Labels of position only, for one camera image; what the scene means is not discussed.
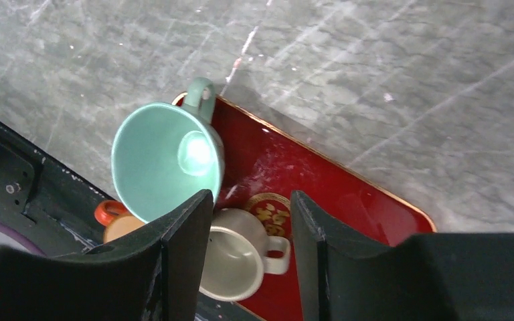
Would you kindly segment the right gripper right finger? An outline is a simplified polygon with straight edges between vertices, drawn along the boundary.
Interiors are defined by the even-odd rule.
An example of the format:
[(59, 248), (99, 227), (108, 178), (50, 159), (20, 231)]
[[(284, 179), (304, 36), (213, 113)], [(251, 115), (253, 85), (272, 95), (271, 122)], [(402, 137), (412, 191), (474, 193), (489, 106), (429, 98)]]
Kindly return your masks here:
[(397, 246), (290, 198), (305, 320), (514, 320), (514, 233), (423, 233)]

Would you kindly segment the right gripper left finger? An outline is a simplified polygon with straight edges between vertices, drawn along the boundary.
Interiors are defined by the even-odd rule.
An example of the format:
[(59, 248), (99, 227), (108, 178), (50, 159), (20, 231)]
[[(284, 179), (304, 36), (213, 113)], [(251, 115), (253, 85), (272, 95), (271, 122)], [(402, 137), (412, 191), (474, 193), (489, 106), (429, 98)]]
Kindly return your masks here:
[(193, 320), (212, 212), (201, 190), (86, 253), (0, 245), (0, 320)]

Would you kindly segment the orange cup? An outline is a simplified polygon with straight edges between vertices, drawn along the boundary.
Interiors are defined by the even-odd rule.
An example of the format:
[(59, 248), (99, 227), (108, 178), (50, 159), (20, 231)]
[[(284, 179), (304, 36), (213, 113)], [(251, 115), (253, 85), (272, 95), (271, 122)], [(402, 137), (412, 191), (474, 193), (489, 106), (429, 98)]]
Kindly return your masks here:
[(145, 225), (132, 215), (129, 210), (115, 200), (101, 202), (94, 211), (94, 217), (105, 227), (103, 243), (108, 243), (125, 236)]

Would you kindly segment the teal green cup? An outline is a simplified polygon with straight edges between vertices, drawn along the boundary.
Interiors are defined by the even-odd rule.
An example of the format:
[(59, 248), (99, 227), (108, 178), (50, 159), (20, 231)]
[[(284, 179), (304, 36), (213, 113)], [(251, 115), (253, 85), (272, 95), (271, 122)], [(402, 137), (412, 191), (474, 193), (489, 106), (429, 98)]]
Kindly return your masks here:
[(122, 122), (112, 144), (112, 180), (135, 217), (152, 222), (204, 189), (218, 199), (225, 161), (211, 125), (215, 105), (213, 82), (198, 77), (180, 106), (154, 102)]

